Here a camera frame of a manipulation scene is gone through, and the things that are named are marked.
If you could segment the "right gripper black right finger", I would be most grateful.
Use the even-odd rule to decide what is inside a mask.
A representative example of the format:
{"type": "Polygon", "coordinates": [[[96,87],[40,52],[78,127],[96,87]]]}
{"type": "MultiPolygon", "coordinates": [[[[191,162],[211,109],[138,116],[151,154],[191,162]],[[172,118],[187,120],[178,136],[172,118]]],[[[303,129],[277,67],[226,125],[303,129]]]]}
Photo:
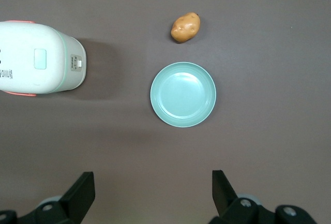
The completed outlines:
{"type": "Polygon", "coordinates": [[[212,196],[218,216],[210,223],[316,223],[298,206],[279,205],[271,212],[249,197],[239,197],[222,170],[212,172],[212,196]]]}

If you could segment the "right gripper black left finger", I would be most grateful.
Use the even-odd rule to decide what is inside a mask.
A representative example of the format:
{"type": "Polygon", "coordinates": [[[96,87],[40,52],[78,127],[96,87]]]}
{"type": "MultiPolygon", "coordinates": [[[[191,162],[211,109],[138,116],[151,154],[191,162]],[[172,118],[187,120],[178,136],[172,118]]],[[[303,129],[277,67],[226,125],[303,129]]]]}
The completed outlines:
{"type": "Polygon", "coordinates": [[[84,172],[60,199],[48,200],[21,217],[3,210],[1,223],[81,223],[94,199],[94,173],[84,172]]]}

